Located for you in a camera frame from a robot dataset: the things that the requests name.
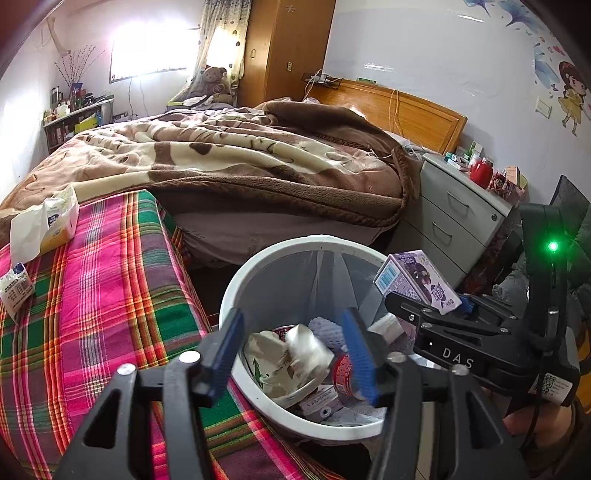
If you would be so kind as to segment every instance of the window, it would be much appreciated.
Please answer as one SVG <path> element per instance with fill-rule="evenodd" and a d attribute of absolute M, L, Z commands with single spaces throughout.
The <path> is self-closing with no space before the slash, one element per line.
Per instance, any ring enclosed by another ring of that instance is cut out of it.
<path fill-rule="evenodd" d="M 236 37 L 218 27 L 213 33 L 212 42 L 207 51 L 207 64 L 210 67 L 229 67 L 236 61 Z"/>
<path fill-rule="evenodd" d="M 110 83 L 137 75 L 192 69 L 199 30 L 127 25 L 113 41 Z"/>

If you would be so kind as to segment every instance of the hand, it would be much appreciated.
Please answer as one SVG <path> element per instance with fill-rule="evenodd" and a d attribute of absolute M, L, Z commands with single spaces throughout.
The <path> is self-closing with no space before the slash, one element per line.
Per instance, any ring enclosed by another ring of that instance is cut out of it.
<path fill-rule="evenodd" d="M 530 405 L 507 415 L 503 422 L 510 434 L 521 435 L 529 431 L 533 416 L 534 406 Z M 571 407 L 561 407 L 553 403 L 542 404 L 534 429 L 536 446 L 546 447 L 558 442 L 569 431 L 572 418 Z"/>

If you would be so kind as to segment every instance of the screw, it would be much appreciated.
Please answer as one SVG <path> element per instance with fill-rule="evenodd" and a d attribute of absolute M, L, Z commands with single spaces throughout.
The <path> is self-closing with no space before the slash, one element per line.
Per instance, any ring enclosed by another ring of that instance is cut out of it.
<path fill-rule="evenodd" d="M 133 365 L 133 364 L 123 364 L 123 365 L 120 365 L 119 368 L 117 369 L 117 373 L 119 375 L 129 375 L 129 374 L 132 374 L 133 372 L 135 372 L 135 365 Z"/>
<path fill-rule="evenodd" d="M 195 350 L 183 352 L 178 357 L 178 359 L 184 364 L 193 364 L 195 362 L 199 362 L 200 358 L 201 355 L 199 355 L 199 352 L 196 352 Z"/>
<path fill-rule="evenodd" d="M 470 370 L 468 370 L 466 365 L 454 365 L 452 367 L 452 373 L 454 375 L 459 375 L 460 377 L 465 377 L 468 373 L 470 373 Z"/>
<path fill-rule="evenodd" d="M 404 353 L 401 352 L 391 352 L 388 354 L 388 356 L 386 357 L 389 361 L 391 361 L 393 364 L 401 364 L 404 363 L 407 359 L 407 356 L 404 355 Z"/>

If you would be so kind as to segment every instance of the curtain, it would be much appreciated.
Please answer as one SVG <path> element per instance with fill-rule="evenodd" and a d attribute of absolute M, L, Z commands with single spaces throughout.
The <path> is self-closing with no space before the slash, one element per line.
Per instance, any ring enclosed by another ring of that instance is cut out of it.
<path fill-rule="evenodd" d="M 205 0 L 199 36 L 199 56 L 191 76 L 171 102 L 191 98 L 207 66 L 224 67 L 233 92 L 244 73 L 244 44 L 252 0 Z"/>

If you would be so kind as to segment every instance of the light switch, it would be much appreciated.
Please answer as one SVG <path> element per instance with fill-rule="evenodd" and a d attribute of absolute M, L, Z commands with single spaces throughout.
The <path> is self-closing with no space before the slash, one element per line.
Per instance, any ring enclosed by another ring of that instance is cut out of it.
<path fill-rule="evenodd" d="M 540 100 L 540 97 L 538 97 L 538 101 L 535 104 L 535 111 L 541 113 L 546 118 L 550 118 L 552 107 L 550 105 L 546 105 L 542 100 Z"/>

